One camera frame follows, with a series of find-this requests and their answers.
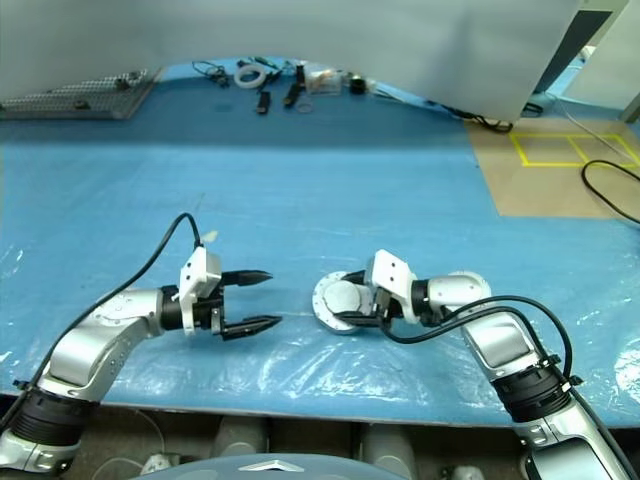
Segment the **white tape roll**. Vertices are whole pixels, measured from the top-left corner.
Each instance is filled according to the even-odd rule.
[[[257,73],[258,76],[253,80],[249,80],[248,82],[242,80],[242,77],[244,77],[245,75],[250,75],[252,73]],[[264,83],[266,78],[267,72],[262,65],[249,63],[236,70],[236,73],[233,76],[233,81],[236,82],[236,85],[238,85],[240,88],[257,88]]]

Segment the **white panel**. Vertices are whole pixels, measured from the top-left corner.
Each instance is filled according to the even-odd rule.
[[[630,0],[564,95],[624,109],[640,92],[640,0]]]
[[[308,58],[515,120],[579,0],[2,0],[0,99],[192,59]]]

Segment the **metal grid plate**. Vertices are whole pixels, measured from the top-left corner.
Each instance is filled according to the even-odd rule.
[[[125,120],[137,110],[161,72],[139,70],[6,100],[0,103],[0,118]]]

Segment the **blue tablecloth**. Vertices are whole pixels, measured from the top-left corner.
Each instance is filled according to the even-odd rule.
[[[640,234],[617,220],[500,217],[461,122],[388,100],[313,99],[271,113],[255,92],[170,76],[133,119],[3,122],[0,381],[35,370],[85,306],[128,278],[169,222],[191,211],[223,268],[275,278],[227,290],[228,318],[284,317],[222,342],[181,332],[144,342],[106,401],[414,423],[506,425],[491,386],[452,333],[415,346],[378,332],[335,336],[312,314],[328,272],[379,248],[421,277],[466,269],[496,294],[536,298],[564,320],[575,372],[603,419],[640,425]],[[182,227],[139,283],[177,283]],[[549,322],[531,312],[561,353]]]

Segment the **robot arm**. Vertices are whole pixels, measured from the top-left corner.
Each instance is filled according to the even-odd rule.
[[[196,247],[180,285],[125,290],[96,308],[55,346],[34,388],[0,436],[0,468],[60,473],[71,465],[80,436],[129,354],[142,340],[166,330],[210,330],[223,339],[254,335],[280,317],[258,316],[227,324],[224,288],[270,279],[266,272],[222,272],[220,260]]]
[[[366,271],[343,280],[373,290],[370,311],[338,315],[353,325],[377,326],[392,336],[394,318],[435,327],[455,317],[478,365],[511,415],[521,443],[530,450],[527,469],[532,480],[637,478],[623,467],[626,459],[614,453],[590,407],[556,367],[559,358],[546,355],[535,332],[523,322],[526,318],[509,311],[489,313],[494,303],[482,277],[454,272],[418,280],[404,261],[380,250]],[[477,306],[455,314],[474,302]],[[474,319],[465,323],[471,315]]]

